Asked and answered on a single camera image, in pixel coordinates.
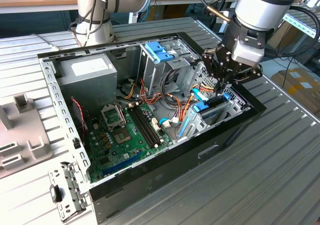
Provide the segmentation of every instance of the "ram slot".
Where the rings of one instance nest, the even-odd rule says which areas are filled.
[[[144,114],[142,113],[142,111],[137,107],[136,109],[136,114],[139,118],[139,121],[144,121],[143,122],[143,125],[145,125],[146,129],[148,130],[149,132],[149,136],[151,136],[153,142],[155,144],[160,144],[160,139],[157,135],[157,133],[155,132],[155,130],[153,129],[153,127],[150,125],[150,123],[148,122],[148,120],[146,119],[146,117],[144,116]]]
[[[160,139],[156,132],[152,129],[151,125],[145,119],[144,115],[140,111],[139,108],[133,108],[128,110],[129,115],[133,119],[135,125],[137,126],[138,130],[148,143],[150,148],[154,148],[156,144],[160,144]]]

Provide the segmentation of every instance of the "brass pipe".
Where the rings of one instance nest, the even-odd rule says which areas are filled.
[[[214,9],[212,6],[206,6],[206,9],[208,9],[211,13],[215,14],[217,17],[221,18],[222,20],[226,21],[226,22],[230,22],[231,18],[223,15],[223,13],[219,12],[218,10]]]

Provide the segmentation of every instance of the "metal case frame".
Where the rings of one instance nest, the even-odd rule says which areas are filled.
[[[247,102],[250,109],[244,110],[238,116],[222,122],[216,127],[205,129],[197,137],[174,144],[170,149],[159,152],[157,156],[150,157],[149,160],[137,162],[126,171],[119,171],[109,176],[108,179],[102,179],[96,182],[94,186],[88,184],[89,179],[86,171],[90,166],[90,161],[82,143],[75,142],[75,139],[77,141],[81,139],[71,119],[60,88],[57,86],[55,68],[52,62],[54,60],[73,59],[76,56],[137,46],[150,40],[161,41],[170,37],[183,40],[198,55],[203,52],[203,49],[195,41],[186,33],[181,32],[147,37],[135,41],[80,47],[63,52],[49,52],[38,55],[57,116],[62,123],[65,123],[64,126],[68,128],[69,150],[78,161],[77,166],[82,171],[81,174],[75,175],[78,192],[82,196],[87,192],[89,193],[98,223],[102,223],[120,210],[127,208],[130,204],[137,202],[198,164],[203,163],[217,152],[230,146],[241,132],[266,109],[242,85],[234,86],[233,90],[241,96],[241,99]]]

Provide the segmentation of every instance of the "aluminum extrusion table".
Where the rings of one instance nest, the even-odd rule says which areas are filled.
[[[191,18],[114,27],[120,41],[186,32],[203,48],[219,39]],[[69,32],[42,35],[60,49]],[[54,156],[0,180],[5,224],[60,224],[47,171],[71,157],[36,54],[53,49],[35,36],[0,39],[0,104],[26,93],[35,100]],[[266,77],[245,87],[267,110],[228,149],[110,218],[108,225],[314,224],[320,216],[320,123]],[[95,224],[88,207],[70,224]]]
[[[310,8],[304,4],[293,4],[293,5],[310,10]],[[317,18],[320,19],[320,10],[312,10],[312,11],[317,16]],[[302,42],[306,39],[307,36],[314,38],[316,35],[315,22],[307,14],[301,11],[290,10],[288,13],[284,15],[283,20],[287,21],[289,24],[291,24],[292,26],[296,27],[297,29],[299,29],[304,33],[303,36],[300,38],[300,40],[291,49],[290,51],[291,53],[293,53],[298,49],[298,47],[302,44]]]

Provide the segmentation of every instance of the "motherboard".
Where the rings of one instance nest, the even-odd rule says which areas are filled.
[[[91,182],[172,145],[156,121],[147,104],[135,103],[125,108],[105,106],[101,116],[86,122],[85,149],[91,162]]]

